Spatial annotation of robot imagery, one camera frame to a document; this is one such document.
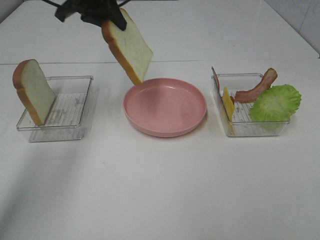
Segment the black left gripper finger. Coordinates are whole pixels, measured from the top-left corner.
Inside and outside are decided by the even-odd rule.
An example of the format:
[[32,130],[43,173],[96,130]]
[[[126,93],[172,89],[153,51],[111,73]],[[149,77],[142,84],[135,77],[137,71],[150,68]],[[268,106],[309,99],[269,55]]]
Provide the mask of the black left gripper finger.
[[127,28],[127,22],[119,6],[113,6],[109,12],[109,19],[122,31]]

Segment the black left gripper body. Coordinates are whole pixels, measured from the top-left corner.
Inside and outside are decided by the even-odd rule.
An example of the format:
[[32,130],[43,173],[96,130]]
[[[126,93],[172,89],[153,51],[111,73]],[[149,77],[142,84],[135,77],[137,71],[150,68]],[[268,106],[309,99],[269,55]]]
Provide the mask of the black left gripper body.
[[74,13],[80,14],[83,22],[93,25],[102,25],[107,20],[118,24],[116,0],[66,0],[59,5],[55,17],[61,22]]

